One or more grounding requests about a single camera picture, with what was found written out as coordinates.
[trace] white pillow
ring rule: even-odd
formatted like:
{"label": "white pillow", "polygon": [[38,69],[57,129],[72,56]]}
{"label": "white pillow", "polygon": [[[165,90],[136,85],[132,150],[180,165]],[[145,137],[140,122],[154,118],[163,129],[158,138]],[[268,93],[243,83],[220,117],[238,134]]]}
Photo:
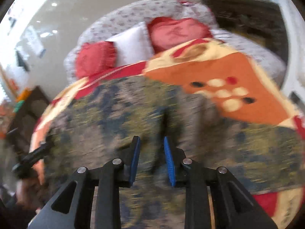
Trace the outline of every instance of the white pillow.
{"label": "white pillow", "polygon": [[114,42],[116,47],[116,67],[146,61],[155,54],[145,22],[140,22],[106,41]]}

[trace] green object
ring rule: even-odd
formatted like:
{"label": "green object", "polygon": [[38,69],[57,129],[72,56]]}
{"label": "green object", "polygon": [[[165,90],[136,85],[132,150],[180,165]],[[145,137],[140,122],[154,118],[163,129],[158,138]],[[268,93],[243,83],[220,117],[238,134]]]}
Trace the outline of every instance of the green object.
{"label": "green object", "polygon": [[17,113],[18,110],[21,108],[21,106],[22,106],[23,103],[24,103],[24,100],[19,101],[19,102],[16,104],[16,107],[14,108],[13,113]]}

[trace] red ruffled cushion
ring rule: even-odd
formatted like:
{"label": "red ruffled cushion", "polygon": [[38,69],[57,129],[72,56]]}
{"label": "red ruffled cushion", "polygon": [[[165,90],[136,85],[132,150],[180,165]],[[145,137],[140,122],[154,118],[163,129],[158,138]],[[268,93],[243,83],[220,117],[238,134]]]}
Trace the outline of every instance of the red ruffled cushion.
{"label": "red ruffled cushion", "polygon": [[174,20],[157,17],[147,25],[147,28],[155,53],[190,40],[213,37],[208,26],[193,18]]}
{"label": "red ruffled cushion", "polygon": [[88,77],[115,67],[116,49],[113,42],[85,43],[78,53],[75,68],[78,78]]}

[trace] red pillow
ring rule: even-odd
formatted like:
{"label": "red pillow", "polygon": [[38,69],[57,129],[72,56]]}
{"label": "red pillow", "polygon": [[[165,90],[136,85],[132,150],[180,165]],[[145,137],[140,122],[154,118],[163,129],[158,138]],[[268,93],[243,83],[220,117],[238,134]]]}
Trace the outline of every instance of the red pillow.
{"label": "red pillow", "polygon": [[85,43],[75,62],[76,76],[88,77],[114,68],[115,61],[116,49],[113,42]]}
{"label": "red pillow", "polygon": [[147,25],[155,53],[198,38],[212,38],[209,27],[193,18],[157,17]]}

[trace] silver rivet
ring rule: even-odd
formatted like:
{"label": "silver rivet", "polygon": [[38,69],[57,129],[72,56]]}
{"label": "silver rivet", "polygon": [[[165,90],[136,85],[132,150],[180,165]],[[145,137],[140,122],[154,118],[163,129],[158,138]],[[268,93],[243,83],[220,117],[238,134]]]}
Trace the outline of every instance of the silver rivet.
{"label": "silver rivet", "polygon": [[225,173],[227,173],[227,171],[228,170],[227,170],[226,167],[221,166],[221,167],[218,168],[218,172],[221,173],[221,174],[225,174]]}
{"label": "silver rivet", "polygon": [[192,163],[192,160],[189,159],[189,158],[185,158],[185,159],[183,160],[183,163],[184,163],[184,164],[191,164],[191,163]]}
{"label": "silver rivet", "polygon": [[79,168],[77,169],[77,172],[80,173],[80,174],[86,172],[86,167],[79,167]]}
{"label": "silver rivet", "polygon": [[120,160],[119,158],[115,158],[114,160],[112,160],[113,164],[120,164],[122,162],[122,160]]}

